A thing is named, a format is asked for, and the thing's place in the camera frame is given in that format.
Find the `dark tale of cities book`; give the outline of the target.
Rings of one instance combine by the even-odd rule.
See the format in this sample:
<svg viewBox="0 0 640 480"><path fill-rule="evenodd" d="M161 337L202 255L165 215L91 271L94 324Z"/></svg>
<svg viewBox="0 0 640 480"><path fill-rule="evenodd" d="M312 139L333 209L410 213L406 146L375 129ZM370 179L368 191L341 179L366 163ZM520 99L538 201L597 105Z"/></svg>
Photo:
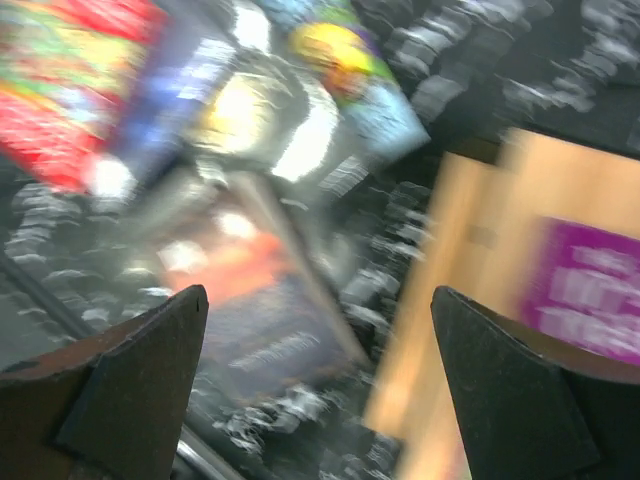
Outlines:
<svg viewBox="0 0 640 480"><path fill-rule="evenodd" d="M279 396L367 363L263 179L236 173L218 185L172 182L134 224L162 285L205 288L202 358L236 402Z"/></svg>

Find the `light blue treehouse book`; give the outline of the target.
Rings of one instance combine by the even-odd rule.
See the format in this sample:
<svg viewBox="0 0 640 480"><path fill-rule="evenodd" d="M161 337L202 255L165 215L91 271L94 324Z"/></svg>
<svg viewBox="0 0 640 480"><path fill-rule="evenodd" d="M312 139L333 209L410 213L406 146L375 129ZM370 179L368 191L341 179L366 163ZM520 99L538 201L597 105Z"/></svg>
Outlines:
<svg viewBox="0 0 640 480"><path fill-rule="evenodd" d="M349 1L260 1L365 145L397 160L430 137Z"/></svg>

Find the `dark blue galaxy book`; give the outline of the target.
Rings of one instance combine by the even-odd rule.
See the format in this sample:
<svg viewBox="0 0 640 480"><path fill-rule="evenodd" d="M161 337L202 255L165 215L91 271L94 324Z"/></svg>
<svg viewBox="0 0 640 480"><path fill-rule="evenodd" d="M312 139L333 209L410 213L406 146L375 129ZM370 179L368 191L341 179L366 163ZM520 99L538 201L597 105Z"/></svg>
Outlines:
<svg viewBox="0 0 640 480"><path fill-rule="evenodd" d="M183 133L229 76L235 55L205 14L185 7L173 13L106 151L95 157L88 192L123 200L165 173Z"/></svg>

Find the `purple 117-storey treehouse book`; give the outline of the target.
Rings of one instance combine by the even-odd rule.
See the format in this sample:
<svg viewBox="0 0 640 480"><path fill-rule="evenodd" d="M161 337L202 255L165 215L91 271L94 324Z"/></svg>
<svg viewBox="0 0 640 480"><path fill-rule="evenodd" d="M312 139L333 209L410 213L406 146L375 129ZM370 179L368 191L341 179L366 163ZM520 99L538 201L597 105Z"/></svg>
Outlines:
<svg viewBox="0 0 640 480"><path fill-rule="evenodd" d="M637 365L639 240L545 218L519 319L571 345Z"/></svg>

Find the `red 13-storey treehouse book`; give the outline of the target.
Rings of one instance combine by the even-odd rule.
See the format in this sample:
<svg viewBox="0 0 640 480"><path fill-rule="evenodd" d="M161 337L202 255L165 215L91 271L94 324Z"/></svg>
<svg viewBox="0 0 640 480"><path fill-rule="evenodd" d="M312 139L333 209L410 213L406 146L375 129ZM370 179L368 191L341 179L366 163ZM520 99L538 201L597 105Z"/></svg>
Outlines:
<svg viewBox="0 0 640 480"><path fill-rule="evenodd" d="M152 1L2 2L2 153L58 190L85 191L166 24Z"/></svg>

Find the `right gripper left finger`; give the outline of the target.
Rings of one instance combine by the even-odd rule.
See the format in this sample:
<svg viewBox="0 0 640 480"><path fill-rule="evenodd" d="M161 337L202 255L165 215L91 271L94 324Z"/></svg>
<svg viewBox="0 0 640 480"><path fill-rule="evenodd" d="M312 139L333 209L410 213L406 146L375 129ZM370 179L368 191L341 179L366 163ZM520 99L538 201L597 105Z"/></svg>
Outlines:
<svg viewBox="0 0 640 480"><path fill-rule="evenodd" d="M192 285L1 373L4 479L167 479L209 303Z"/></svg>

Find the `black moon and sixpence book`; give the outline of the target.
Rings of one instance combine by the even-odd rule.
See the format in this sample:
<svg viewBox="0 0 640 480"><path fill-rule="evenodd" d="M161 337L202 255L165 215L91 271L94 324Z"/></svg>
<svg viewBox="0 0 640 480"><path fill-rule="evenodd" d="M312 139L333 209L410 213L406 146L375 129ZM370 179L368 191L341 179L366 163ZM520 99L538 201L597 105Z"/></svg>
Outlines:
<svg viewBox="0 0 640 480"><path fill-rule="evenodd" d="M305 203L330 203L367 175L355 131L320 82L298 68L234 73L186 141L202 178L256 172Z"/></svg>

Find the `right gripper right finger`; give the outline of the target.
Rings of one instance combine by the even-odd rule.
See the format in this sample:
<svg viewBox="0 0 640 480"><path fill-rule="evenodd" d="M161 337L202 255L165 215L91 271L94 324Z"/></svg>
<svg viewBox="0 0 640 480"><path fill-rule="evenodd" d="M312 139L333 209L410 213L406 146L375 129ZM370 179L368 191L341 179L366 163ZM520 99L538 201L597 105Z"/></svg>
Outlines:
<svg viewBox="0 0 640 480"><path fill-rule="evenodd" d="M639 368L505 318L448 287L432 319L475 479L639 476Z"/></svg>

